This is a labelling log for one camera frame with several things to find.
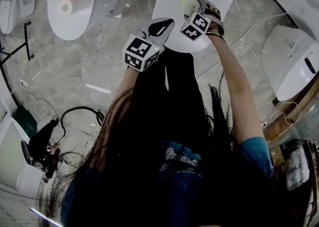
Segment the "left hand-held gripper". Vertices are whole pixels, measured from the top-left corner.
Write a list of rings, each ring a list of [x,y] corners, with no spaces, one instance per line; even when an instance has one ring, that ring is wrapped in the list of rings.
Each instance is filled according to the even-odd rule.
[[[123,49],[123,63],[139,72],[149,68],[164,51],[172,27],[173,19],[157,18],[148,29],[142,28],[137,35],[131,34]]]

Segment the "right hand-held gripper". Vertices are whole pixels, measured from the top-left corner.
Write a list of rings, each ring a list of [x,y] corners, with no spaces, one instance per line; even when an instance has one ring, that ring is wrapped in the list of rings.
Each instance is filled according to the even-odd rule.
[[[223,22],[220,21],[218,23],[214,23],[205,15],[206,8],[212,9],[220,15],[219,9],[217,9],[213,5],[207,4],[206,0],[197,0],[197,2],[199,3],[198,10],[191,16],[186,14],[184,15],[185,22],[182,25],[180,32],[191,41],[198,40],[199,38],[203,37],[208,31],[213,31],[223,36]]]

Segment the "green tape roll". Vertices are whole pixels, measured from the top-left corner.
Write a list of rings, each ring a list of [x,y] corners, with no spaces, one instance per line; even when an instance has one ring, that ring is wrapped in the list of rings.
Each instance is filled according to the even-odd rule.
[[[197,0],[181,0],[180,8],[187,16],[191,16],[194,12],[198,11],[200,3]]]

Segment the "person's left forearm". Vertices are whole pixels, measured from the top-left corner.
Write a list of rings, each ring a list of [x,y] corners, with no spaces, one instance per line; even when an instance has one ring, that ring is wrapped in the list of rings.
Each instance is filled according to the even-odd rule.
[[[117,92],[113,98],[113,101],[115,101],[118,97],[120,97],[124,92],[134,88],[138,74],[139,74],[138,70],[131,68],[131,67],[127,68],[127,70],[124,74],[124,77],[123,77],[123,79],[122,79],[122,81],[117,89]]]

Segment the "person's right forearm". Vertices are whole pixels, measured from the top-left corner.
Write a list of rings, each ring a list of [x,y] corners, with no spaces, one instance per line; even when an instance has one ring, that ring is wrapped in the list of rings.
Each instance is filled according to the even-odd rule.
[[[253,137],[264,138],[260,117],[246,74],[227,44],[221,38],[216,36],[208,37],[219,54],[225,73],[236,140],[242,143]]]

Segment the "large white closed toilet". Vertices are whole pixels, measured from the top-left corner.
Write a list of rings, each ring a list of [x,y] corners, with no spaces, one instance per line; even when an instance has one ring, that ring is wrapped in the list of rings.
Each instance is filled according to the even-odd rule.
[[[118,0],[71,0],[72,15],[60,11],[62,0],[47,0],[47,12],[53,32],[63,40],[78,39],[100,23],[115,7]]]

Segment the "white tape roll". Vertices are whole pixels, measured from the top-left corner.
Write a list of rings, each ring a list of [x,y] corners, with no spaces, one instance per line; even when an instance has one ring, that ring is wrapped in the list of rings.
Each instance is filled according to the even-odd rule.
[[[71,0],[62,0],[60,4],[60,11],[64,15],[72,15],[73,4]]]

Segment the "white toilet with black slot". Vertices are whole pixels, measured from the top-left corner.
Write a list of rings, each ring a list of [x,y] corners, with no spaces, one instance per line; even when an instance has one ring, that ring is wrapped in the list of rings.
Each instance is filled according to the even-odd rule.
[[[319,72],[319,43],[300,29],[277,24],[264,43],[261,63],[277,99],[288,101]]]

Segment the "small white toilet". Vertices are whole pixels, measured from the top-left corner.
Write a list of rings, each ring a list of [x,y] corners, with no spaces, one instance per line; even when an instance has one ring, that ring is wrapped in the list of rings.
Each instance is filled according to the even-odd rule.
[[[0,0],[0,30],[9,34],[24,18],[32,15],[35,0]]]

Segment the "person's right hand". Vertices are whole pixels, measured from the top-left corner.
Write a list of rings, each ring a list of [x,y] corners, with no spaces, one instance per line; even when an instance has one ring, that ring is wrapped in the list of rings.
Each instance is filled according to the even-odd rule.
[[[205,15],[214,23],[220,22],[220,15],[212,9],[206,8]]]

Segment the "black wrist band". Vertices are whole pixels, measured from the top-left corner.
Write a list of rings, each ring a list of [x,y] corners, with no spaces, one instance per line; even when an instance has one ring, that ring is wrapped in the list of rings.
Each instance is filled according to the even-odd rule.
[[[221,38],[223,41],[225,41],[224,38],[219,33],[215,33],[213,31],[208,31],[205,35],[207,35],[207,36],[216,36],[218,38]]]

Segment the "person's black trousers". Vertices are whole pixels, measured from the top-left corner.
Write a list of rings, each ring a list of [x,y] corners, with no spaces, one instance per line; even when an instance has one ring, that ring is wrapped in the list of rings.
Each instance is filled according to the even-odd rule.
[[[140,138],[172,141],[193,150],[203,147],[208,122],[190,53],[167,48],[158,61],[138,74],[131,122]]]

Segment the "black metal rack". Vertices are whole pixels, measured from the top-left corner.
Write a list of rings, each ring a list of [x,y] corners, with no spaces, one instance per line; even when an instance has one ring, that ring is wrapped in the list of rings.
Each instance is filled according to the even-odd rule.
[[[28,61],[31,61],[34,58],[34,54],[30,53],[30,47],[29,47],[29,39],[28,39],[28,27],[31,25],[31,21],[25,22],[24,24],[24,43],[22,43],[19,47],[17,47],[12,52],[5,52],[4,48],[1,45],[0,40],[0,56],[4,55],[5,58],[3,60],[0,59],[0,67],[2,67],[13,55],[15,55],[18,51],[20,51],[22,48],[25,47],[26,49],[26,55]]]

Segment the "curved wooden step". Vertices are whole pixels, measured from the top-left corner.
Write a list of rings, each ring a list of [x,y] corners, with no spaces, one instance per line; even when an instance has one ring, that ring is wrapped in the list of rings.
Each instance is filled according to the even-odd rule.
[[[270,115],[270,122],[264,128],[267,144],[272,144],[303,118],[313,105],[319,102],[319,76],[315,76],[306,87],[292,99],[276,100],[277,112]]]

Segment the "person's blue printed T-shirt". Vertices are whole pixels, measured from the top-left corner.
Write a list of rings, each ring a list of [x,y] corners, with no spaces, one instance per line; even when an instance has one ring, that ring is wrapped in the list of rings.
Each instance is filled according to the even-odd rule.
[[[203,158],[189,148],[163,142],[161,150],[165,157],[146,202],[138,195],[131,210],[116,209],[102,197],[107,190],[102,174],[89,169],[76,176],[66,191],[60,215],[63,226],[110,226],[128,219],[130,213],[144,225],[155,221],[160,227],[226,226],[229,214],[244,222],[256,199],[265,202],[270,194],[273,166],[261,137],[242,142],[233,158],[231,181],[236,182],[238,195],[226,186],[219,167],[205,174]]]

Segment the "brown cardboard box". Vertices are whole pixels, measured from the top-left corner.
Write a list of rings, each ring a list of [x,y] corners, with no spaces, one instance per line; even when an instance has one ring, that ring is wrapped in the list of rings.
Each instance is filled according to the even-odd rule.
[[[271,158],[272,158],[272,162],[274,166],[276,167],[280,166],[281,164],[285,162],[280,146],[273,148],[270,151],[270,154],[271,154]]]

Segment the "black hand-held device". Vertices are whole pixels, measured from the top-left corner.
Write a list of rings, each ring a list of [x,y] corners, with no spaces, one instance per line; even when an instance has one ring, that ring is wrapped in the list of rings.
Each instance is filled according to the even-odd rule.
[[[28,143],[21,141],[23,156],[27,164],[45,172],[43,178],[45,183],[52,179],[60,161],[59,144],[49,145],[52,132],[58,123],[58,119],[52,119]]]

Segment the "dark green mat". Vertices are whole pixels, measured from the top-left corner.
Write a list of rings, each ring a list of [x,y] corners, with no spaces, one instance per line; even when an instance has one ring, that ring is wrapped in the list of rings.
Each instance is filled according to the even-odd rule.
[[[29,138],[37,133],[37,121],[24,105],[18,106],[12,115],[13,119],[20,125]]]

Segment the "silver wrapped bundle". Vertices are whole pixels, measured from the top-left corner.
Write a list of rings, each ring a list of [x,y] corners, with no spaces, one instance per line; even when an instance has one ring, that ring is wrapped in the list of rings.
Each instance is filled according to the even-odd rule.
[[[290,149],[286,170],[286,185],[293,191],[305,183],[310,177],[310,170],[301,140],[292,140],[287,144]]]

